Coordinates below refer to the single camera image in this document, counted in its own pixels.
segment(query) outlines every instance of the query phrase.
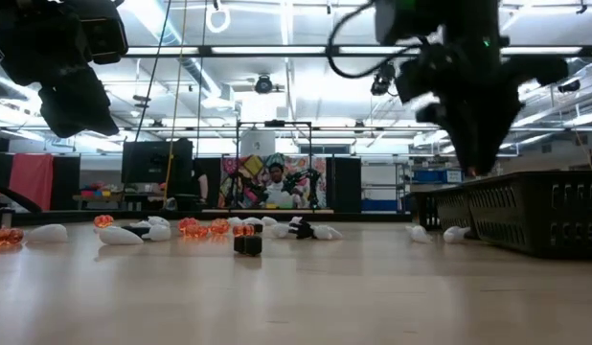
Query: security camera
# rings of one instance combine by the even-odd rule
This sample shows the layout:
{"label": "security camera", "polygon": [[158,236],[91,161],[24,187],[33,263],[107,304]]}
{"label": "security camera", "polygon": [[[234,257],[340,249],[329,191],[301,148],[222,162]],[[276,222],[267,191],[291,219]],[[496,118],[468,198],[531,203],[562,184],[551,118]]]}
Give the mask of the security camera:
{"label": "security camera", "polygon": [[269,94],[273,91],[273,82],[268,75],[261,75],[256,82],[254,90],[259,94]]}

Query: black crate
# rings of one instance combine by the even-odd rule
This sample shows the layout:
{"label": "black crate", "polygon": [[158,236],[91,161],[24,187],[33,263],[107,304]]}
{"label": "black crate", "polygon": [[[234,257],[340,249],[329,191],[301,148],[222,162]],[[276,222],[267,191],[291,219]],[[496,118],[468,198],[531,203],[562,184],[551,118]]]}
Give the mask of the black crate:
{"label": "black crate", "polygon": [[518,172],[464,185],[486,242],[545,258],[592,258],[592,172]]}
{"label": "black crate", "polygon": [[439,230],[441,223],[433,192],[413,192],[408,196],[413,221],[426,230]]}
{"label": "black crate", "polygon": [[475,231],[468,196],[463,187],[451,187],[432,192],[437,205],[441,229],[447,230],[452,226],[469,227]]}

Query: white object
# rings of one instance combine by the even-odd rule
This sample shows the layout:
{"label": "white object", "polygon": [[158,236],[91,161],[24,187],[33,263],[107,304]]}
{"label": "white object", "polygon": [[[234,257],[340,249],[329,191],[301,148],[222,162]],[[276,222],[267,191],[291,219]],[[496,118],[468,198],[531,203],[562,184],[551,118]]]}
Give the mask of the white object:
{"label": "white object", "polygon": [[262,217],[262,222],[264,226],[271,226],[277,224],[277,221],[271,217]]}
{"label": "white object", "polygon": [[228,218],[228,223],[230,224],[230,226],[243,225],[242,219],[239,217]]}
{"label": "white object", "polygon": [[319,226],[312,226],[313,234],[317,238],[317,240],[332,240],[332,234],[330,233],[330,229],[328,226],[319,225]]}
{"label": "white object", "polygon": [[407,230],[411,236],[411,241],[425,244],[432,243],[432,238],[428,236],[428,233],[426,232],[426,229],[423,228],[423,226],[407,226]]}
{"label": "white object", "polygon": [[28,242],[68,242],[68,233],[64,225],[49,224],[35,228],[26,239]]}
{"label": "white object", "polygon": [[162,218],[162,217],[156,217],[156,216],[150,216],[149,217],[149,224],[151,224],[151,226],[153,225],[164,225],[168,228],[171,228],[171,224],[169,223],[168,220]]}
{"label": "white object", "polygon": [[143,235],[143,239],[154,242],[168,241],[171,239],[171,230],[164,225],[153,225],[149,232]]}
{"label": "white object", "polygon": [[312,226],[315,237],[318,240],[342,240],[343,235],[331,226],[316,225]]}
{"label": "white object", "polygon": [[105,244],[143,244],[143,239],[118,226],[109,226],[104,229],[99,229],[98,234],[100,236],[101,242]]}
{"label": "white object", "polygon": [[289,225],[277,223],[270,226],[270,231],[273,233],[273,235],[275,235],[275,237],[283,239],[289,232]]}
{"label": "white object", "polygon": [[446,243],[458,243],[465,240],[465,234],[470,231],[469,227],[461,228],[459,226],[452,226],[443,233],[443,240]]}
{"label": "white object", "polygon": [[141,220],[137,223],[130,223],[131,227],[151,227],[151,224],[146,220]]}
{"label": "white object", "polygon": [[263,221],[253,217],[247,218],[243,221],[243,223],[245,223],[246,225],[264,225]]}

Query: wall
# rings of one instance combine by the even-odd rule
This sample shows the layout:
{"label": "wall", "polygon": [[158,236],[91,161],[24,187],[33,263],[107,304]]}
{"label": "wall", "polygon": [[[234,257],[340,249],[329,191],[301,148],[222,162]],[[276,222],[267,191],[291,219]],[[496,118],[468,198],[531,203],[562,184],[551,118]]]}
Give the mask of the wall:
{"label": "wall", "polygon": [[500,168],[502,173],[568,170],[571,166],[588,164],[590,150],[592,150],[592,134],[588,134],[588,144],[583,148],[576,146],[574,140],[556,140],[552,142],[551,152],[541,153],[541,145],[537,144],[522,151],[520,157],[500,162]]}

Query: orange object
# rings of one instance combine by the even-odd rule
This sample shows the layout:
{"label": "orange object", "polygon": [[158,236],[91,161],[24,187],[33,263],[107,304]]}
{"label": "orange object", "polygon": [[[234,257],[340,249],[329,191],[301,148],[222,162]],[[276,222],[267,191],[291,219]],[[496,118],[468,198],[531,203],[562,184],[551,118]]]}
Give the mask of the orange object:
{"label": "orange object", "polygon": [[186,226],[183,235],[187,238],[206,238],[209,234],[209,227],[200,224],[190,224]]}
{"label": "orange object", "polygon": [[253,225],[237,225],[232,228],[232,233],[235,237],[252,236],[255,233]]}
{"label": "orange object", "polygon": [[20,229],[1,228],[0,245],[19,244],[24,238],[24,232]]}
{"label": "orange object", "polygon": [[186,230],[188,228],[189,225],[198,225],[198,220],[196,218],[183,218],[181,220],[179,220],[179,231],[182,234],[186,233]]}
{"label": "orange object", "polygon": [[96,227],[104,229],[107,226],[113,225],[113,217],[109,215],[97,216],[96,218],[94,218],[94,225]]}
{"label": "orange object", "polygon": [[211,222],[211,233],[225,235],[230,231],[230,223],[226,219],[215,219]]}

